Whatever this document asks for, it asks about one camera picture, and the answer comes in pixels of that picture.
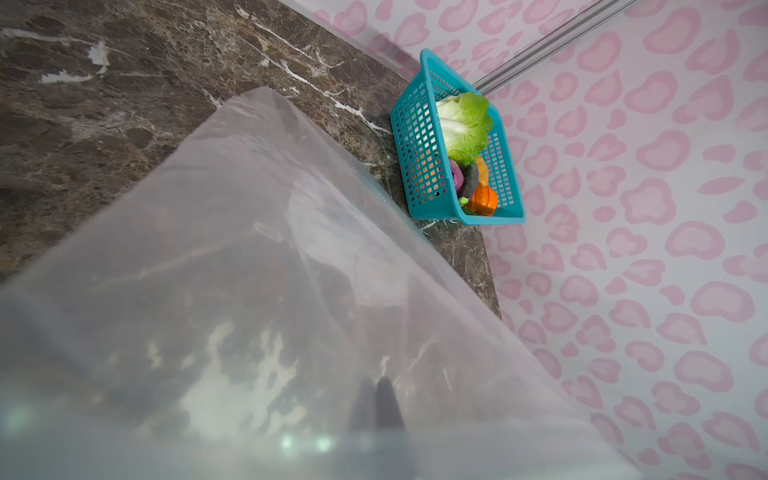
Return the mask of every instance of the orange pumpkin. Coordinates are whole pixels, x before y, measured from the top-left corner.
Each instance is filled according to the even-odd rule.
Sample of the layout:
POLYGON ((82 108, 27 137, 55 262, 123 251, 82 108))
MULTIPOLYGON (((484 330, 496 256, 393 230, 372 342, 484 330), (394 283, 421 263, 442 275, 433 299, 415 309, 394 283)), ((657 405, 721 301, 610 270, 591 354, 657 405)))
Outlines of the orange pumpkin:
POLYGON ((478 185, 475 194, 467 204, 468 209, 486 217, 491 217, 496 207, 498 207, 498 195, 488 185, 478 185))

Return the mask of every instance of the green lettuce leaf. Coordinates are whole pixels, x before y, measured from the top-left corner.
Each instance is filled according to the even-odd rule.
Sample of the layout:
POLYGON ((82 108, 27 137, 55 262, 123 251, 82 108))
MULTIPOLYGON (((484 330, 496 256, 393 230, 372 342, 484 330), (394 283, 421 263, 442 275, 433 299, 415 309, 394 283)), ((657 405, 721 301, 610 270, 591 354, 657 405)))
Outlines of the green lettuce leaf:
POLYGON ((478 154, 488 146, 488 134, 493 128, 489 105, 487 98, 472 92, 437 103, 445 148, 461 167, 475 163, 478 154))

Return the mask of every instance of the teal plastic basket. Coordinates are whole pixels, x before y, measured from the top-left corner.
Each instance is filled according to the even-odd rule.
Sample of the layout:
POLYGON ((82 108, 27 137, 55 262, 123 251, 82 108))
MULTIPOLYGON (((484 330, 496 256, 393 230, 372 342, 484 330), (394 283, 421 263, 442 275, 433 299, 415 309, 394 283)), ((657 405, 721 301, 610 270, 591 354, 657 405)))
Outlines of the teal plastic basket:
POLYGON ((389 115, 411 217, 417 220, 457 218, 467 225, 525 223, 525 209, 507 135, 502 117, 493 105, 488 109, 493 129, 488 136, 488 148, 480 155, 488 165, 489 183, 498 195, 498 208, 493 217, 480 217, 465 214, 458 204, 435 103, 468 91, 480 94, 425 48, 422 50, 422 69, 389 115))

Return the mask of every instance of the clear plastic bag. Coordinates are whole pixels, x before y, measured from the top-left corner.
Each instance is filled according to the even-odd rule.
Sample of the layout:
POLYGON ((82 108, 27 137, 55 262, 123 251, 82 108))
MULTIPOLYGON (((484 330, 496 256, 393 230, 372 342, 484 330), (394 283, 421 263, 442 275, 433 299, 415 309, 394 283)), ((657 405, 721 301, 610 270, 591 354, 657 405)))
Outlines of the clear plastic bag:
POLYGON ((231 98, 0 299, 8 478, 636 478, 273 91, 231 98))

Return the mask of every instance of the wall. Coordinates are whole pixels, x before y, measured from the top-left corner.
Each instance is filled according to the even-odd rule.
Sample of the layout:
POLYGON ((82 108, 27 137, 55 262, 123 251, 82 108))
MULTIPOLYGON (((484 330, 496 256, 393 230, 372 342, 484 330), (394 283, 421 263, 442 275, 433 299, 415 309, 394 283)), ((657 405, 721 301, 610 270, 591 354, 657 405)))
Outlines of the wall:
POLYGON ((430 48, 470 83, 595 0, 281 0, 405 78, 430 48))
POLYGON ((505 87, 504 322, 648 478, 768 478, 768 2, 641 0, 505 87))

